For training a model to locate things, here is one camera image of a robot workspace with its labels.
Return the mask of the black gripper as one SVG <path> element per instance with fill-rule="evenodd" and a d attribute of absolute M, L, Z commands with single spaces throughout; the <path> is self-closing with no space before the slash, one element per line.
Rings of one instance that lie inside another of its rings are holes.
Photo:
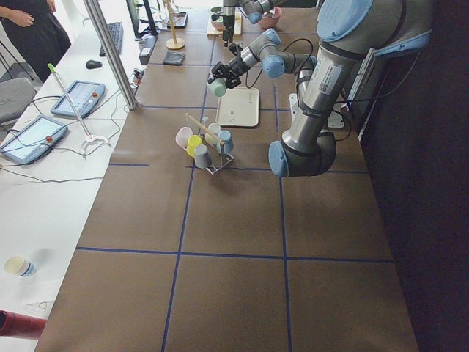
<path fill-rule="evenodd" d="M 245 62 L 241 55 L 237 55 L 228 63 L 218 62 L 212 69 L 210 77 L 207 80 L 211 84 L 217 78 L 225 78 L 227 89 L 234 89 L 240 85 L 240 77 L 245 73 Z"/>
<path fill-rule="evenodd" d="M 233 43 L 234 29 L 235 29 L 235 15 L 223 15 L 224 32 L 222 33 L 222 40 L 224 46 L 228 47 Z"/>

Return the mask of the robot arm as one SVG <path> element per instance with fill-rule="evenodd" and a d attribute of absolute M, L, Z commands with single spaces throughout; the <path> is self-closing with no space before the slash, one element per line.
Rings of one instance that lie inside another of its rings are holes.
<path fill-rule="evenodd" d="M 261 20 L 262 14 L 267 13 L 283 2 L 284 0 L 223 0 L 221 17 L 223 18 L 224 25 L 222 32 L 224 46 L 227 47 L 233 42 L 235 33 L 235 10 L 237 7 L 242 7 L 249 21 L 255 24 Z"/>
<path fill-rule="evenodd" d="M 327 1 L 317 17 L 316 57 L 280 50 L 280 37 L 268 29 L 245 48 L 231 45 L 234 58 L 217 63 L 207 85 L 220 97 L 256 63 L 270 78 L 293 74 L 300 110 L 289 130 L 270 144 L 270 168 L 279 177 L 321 175 L 336 156 L 335 137 L 325 124 L 353 66 L 372 49 L 378 56 L 421 50 L 434 14 L 434 1 Z"/>

